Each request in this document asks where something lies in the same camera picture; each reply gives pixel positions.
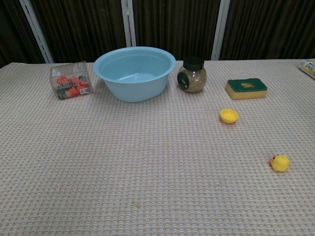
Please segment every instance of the rubber duck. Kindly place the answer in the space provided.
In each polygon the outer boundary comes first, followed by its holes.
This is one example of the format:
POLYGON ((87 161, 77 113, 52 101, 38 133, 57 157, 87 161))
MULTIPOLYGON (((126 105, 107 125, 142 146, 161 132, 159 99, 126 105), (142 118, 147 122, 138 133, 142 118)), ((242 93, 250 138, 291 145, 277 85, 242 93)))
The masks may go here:
POLYGON ((273 156, 273 158, 269 160, 269 164, 275 171, 284 172, 289 168, 290 162, 287 156, 278 155, 273 156))

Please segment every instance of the sponge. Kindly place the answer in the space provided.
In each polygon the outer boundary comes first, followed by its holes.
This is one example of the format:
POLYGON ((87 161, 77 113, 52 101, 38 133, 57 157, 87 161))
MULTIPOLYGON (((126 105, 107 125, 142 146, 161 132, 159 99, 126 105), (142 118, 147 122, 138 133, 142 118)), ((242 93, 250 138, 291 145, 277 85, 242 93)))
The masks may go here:
POLYGON ((261 98, 267 95, 267 87, 258 78, 228 80, 225 90, 233 100, 261 98))

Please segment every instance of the dark curtain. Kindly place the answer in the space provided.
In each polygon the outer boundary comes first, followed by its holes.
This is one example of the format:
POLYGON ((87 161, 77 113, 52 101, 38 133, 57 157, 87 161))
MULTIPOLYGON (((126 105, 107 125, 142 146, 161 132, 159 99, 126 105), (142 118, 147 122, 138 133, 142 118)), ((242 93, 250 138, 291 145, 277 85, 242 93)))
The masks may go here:
POLYGON ((31 0, 55 62, 94 62, 126 46, 120 0, 31 0))
POLYGON ((45 63, 20 2, 0 2, 0 68, 11 62, 45 63))
POLYGON ((221 60, 315 58, 314 0, 231 0, 221 60))
POLYGON ((209 60, 220 0, 133 0, 137 46, 209 60))

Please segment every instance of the spice jar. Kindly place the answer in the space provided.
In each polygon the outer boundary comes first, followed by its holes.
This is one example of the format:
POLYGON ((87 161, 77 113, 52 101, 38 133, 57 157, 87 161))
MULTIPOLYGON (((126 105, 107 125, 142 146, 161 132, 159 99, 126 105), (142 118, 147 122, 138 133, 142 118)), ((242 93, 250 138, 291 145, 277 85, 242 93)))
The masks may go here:
POLYGON ((204 60, 198 57, 184 58, 183 66, 177 74, 177 81, 182 90, 198 92, 207 82, 207 73, 203 67, 204 60))

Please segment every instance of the bowl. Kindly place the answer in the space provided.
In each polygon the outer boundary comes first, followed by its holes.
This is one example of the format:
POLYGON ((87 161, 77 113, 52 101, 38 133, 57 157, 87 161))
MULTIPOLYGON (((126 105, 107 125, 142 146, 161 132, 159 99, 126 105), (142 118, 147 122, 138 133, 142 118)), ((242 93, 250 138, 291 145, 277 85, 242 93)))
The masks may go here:
POLYGON ((234 123, 238 119, 238 113, 232 109, 223 109, 220 112, 221 119, 228 124, 234 123))
POLYGON ((176 60, 153 47, 128 47, 100 56, 93 69, 109 90, 125 102, 140 102, 162 93, 176 60))

